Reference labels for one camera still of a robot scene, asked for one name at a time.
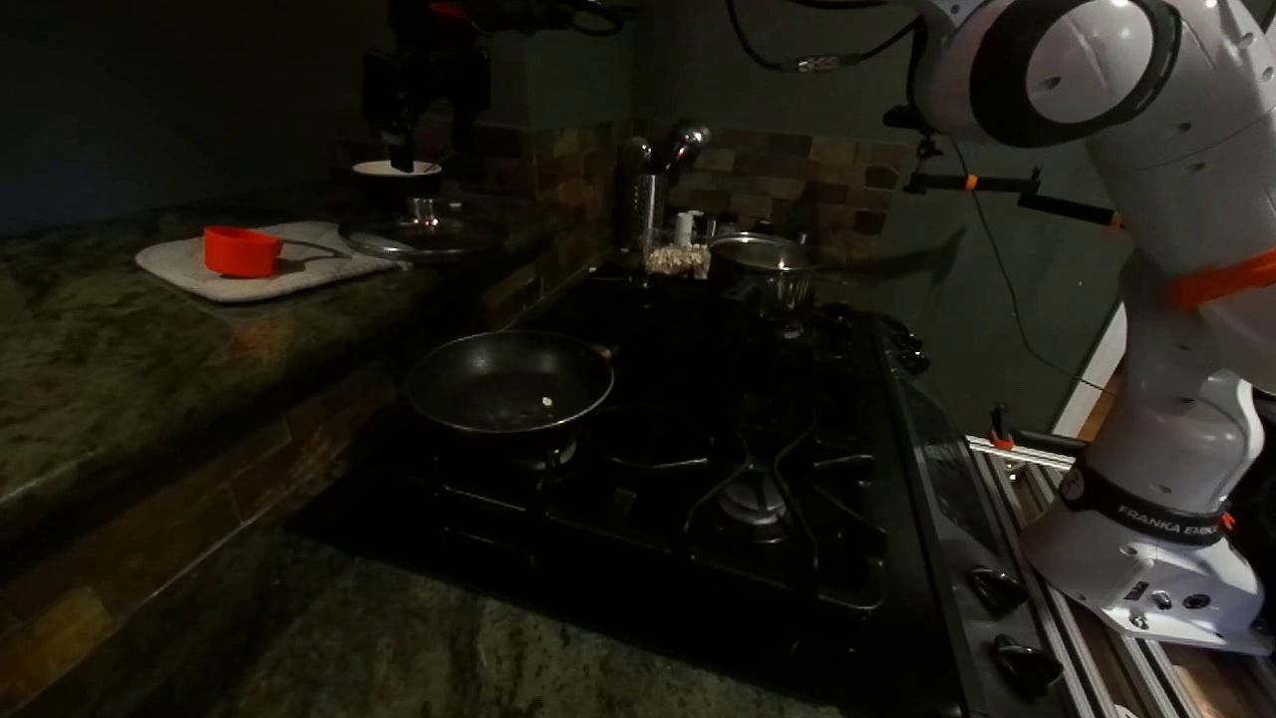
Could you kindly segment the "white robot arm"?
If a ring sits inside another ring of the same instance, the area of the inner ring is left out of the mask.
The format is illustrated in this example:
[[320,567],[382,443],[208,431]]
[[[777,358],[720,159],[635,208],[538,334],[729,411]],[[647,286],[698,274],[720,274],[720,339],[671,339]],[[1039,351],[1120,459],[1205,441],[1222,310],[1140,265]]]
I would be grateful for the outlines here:
[[1134,256],[1116,406],[1021,546],[1116,631],[1265,653],[1274,584],[1223,538],[1276,374],[1274,31],[1245,0],[902,0],[928,132],[1084,144]]

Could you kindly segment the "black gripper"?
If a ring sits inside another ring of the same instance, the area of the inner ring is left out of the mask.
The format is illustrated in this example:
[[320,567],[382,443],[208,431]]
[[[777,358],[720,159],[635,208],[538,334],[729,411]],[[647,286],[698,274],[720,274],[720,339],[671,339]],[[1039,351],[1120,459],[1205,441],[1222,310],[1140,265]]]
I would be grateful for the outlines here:
[[417,127],[451,107],[451,144],[467,149],[492,104],[492,59],[463,0],[389,0],[391,50],[363,56],[363,116],[394,164],[417,159]]

